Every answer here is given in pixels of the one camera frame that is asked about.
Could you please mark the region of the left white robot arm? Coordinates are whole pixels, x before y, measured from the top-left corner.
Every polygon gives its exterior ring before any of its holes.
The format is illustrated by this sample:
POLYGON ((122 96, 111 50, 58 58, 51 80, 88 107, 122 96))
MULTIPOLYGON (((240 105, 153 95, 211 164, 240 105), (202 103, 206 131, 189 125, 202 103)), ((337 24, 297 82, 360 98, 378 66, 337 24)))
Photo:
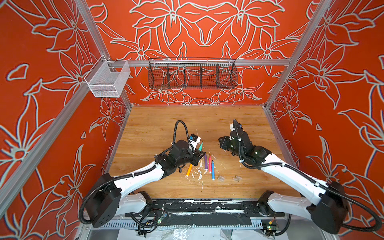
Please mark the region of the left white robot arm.
POLYGON ((173 143, 141 169, 117 177, 108 173, 102 175, 84 198, 79 220, 99 228, 115 216, 142 212, 152 203, 151 198, 146 192, 131 193, 180 171, 185 165, 197 166, 205 155, 198 148, 200 142, 201 138, 193 135, 187 141, 173 143))

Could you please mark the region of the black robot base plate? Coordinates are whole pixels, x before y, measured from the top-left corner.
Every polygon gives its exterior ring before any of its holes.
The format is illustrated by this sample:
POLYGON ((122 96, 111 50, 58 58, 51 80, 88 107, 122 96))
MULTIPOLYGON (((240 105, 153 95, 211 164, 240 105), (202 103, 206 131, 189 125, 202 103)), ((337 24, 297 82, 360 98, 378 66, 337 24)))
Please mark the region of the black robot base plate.
POLYGON ((156 211, 159 217, 167 215, 161 222, 177 225, 246 224, 251 219, 258 219, 265 226, 269 221, 276 224, 277 220, 284 223, 287 219, 284 213, 261 215, 258 201, 253 199, 155 199, 150 206, 133 216, 140 219, 150 210, 156 211))

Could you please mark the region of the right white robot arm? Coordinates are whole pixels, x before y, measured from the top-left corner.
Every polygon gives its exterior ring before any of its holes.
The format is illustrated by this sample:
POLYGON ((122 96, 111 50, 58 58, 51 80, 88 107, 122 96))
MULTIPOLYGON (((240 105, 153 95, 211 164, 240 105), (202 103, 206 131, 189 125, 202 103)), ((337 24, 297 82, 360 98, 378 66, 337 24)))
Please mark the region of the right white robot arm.
POLYGON ((320 229, 337 234, 348 213, 347 200, 341 197, 344 188, 338 183, 326 182, 307 175, 281 160, 270 150, 255 146, 247 132, 236 120, 230 125, 230 135, 219 138, 221 149, 238 156, 248 169, 260 169, 301 194, 300 198, 266 191, 258 200, 258 210, 263 216, 273 213, 296 215, 313 221, 320 229))

